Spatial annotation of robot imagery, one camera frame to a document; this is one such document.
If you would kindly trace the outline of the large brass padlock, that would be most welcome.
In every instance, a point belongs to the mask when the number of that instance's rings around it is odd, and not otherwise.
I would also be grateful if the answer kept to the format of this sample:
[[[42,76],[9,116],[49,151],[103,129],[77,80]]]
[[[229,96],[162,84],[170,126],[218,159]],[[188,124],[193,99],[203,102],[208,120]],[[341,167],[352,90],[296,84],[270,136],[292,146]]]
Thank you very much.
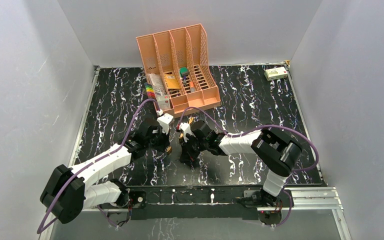
[[[188,119],[188,124],[189,124],[189,125],[192,125],[192,124],[194,123],[194,121],[195,121],[195,118],[194,118],[193,116],[191,116],[191,117],[189,117],[189,119]]]

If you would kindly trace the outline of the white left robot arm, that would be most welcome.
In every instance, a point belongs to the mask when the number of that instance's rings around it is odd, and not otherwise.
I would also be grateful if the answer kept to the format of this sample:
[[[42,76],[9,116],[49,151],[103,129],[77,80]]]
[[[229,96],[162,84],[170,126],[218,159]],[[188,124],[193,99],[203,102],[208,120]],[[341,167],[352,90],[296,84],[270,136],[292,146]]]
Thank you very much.
[[[142,158],[147,150],[164,152],[170,145],[174,117],[168,113],[146,118],[139,128],[107,151],[83,163],[57,166],[39,200],[63,224],[74,220],[82,210],[111,204],[125,208],[132,203],[129,188],[118,179],[98,184],[109,173]]]

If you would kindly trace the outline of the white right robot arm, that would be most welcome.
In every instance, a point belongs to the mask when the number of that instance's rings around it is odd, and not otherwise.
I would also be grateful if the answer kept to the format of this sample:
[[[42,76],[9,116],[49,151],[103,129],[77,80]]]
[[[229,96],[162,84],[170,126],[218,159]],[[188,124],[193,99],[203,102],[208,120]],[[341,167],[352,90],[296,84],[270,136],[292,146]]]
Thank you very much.
[[[282,199],[281,190],[302,154],[302,146],[279,128],[268,127],[248,134],[216,132],[206,122],[181,123],[181,160],[195,161],[201,152],[215,156],[255,154],[269,172],[259,193],[246,196],[248,206],[275,207]]]

